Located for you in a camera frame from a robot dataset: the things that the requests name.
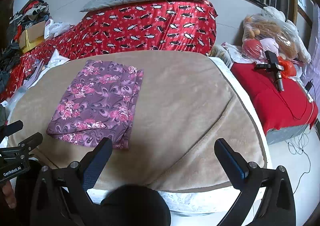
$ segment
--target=beige blanket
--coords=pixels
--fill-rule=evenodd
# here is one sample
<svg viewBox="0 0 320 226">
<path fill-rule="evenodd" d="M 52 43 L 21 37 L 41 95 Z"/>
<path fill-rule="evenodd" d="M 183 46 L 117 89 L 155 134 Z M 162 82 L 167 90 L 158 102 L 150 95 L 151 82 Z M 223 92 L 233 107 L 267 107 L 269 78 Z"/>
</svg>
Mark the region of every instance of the beige blanket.
<svg viewBox="0 0 320 226">
<path fill-rule="evenodd" d="M 260 135 L 238 96 L 210 59 L 190 52 L 99 55 L 49 70 L 17 103 L 10 122 L 22 120 L 24 128 L 9 137 L 9 146 L 42 133 L 34 154 L 52 168 L 66 167 L 92 150 L 45 133 L 61 96 L 88 59 L 144 69 L 129 150 L 113 151 L 96 189 L 127 183 L 178 192 L 229 186 L 213 150 L 221 137 L 247 161 L 265 167 Z"/>
</svg>

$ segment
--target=purple fabric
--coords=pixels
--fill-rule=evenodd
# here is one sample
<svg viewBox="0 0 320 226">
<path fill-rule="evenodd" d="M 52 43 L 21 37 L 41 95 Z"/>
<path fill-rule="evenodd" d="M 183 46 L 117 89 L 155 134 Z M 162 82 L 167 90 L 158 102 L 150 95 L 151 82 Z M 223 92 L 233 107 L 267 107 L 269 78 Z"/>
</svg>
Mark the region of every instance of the purple fabric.
<svg viewBox="0 0 320 226">
<path fill-rule="evenodd" d="M 76 145 L 96 147 L 104 137 L 127 149 L 143 70 L 116 62 L 88 60 L 69 85 L 47 134 Z"/>
</svg>

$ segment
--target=finger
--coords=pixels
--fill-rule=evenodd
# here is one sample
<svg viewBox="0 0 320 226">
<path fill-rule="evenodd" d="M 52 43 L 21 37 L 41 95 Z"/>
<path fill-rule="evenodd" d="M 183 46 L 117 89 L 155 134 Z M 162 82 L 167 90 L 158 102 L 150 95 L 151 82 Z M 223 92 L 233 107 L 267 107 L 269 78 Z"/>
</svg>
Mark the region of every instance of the finger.
<svg viewBox="0 0 320 226">
<path fill-rule="evenodd" d="M 10 209 L 14 209 L 17 206 L 16 198 L 14 194 L 5 197 L 5 201 L 7 202 Z"/>
<path fill-rule="evenodd" d="M 10 181 L 7 181 L 5 185 L 2 187 L 2 192 L 5 196 L 14 194 Z"/>
</svg>

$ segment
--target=yellow box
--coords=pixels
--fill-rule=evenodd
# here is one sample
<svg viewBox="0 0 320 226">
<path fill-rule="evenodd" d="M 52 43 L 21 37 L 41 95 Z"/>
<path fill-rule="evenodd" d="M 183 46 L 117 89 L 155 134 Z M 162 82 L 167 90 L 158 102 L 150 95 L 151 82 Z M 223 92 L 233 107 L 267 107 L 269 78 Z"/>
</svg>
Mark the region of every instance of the yellow box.
<svg viewBox="0 0 320 226">
<path fill-rule="evenodd" d="M 23 54 L 32 50 L 44 41 L 45 22 L 37 23 L 22 32 L 19 40 L 19 47 Z"/>
</svg>

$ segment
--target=orange plastic bag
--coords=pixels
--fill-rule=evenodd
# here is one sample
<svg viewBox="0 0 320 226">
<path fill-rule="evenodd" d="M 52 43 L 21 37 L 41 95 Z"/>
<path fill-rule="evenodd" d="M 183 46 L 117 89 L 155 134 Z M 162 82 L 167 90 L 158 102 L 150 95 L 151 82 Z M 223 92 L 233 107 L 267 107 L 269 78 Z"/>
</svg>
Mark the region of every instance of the orange plastic bag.
<svg viewBox="0 0 320 226">
<path fill-rule="evenodd" d="M 281 71 L 281 76 L 283 78 L 293 77 L 297 75 L 297 70 L 294 67 L 293 63 L 282 59 L 281 56 L 278 57 L 279 64 L 283 66 L 284 71 Z"/>
</svg>

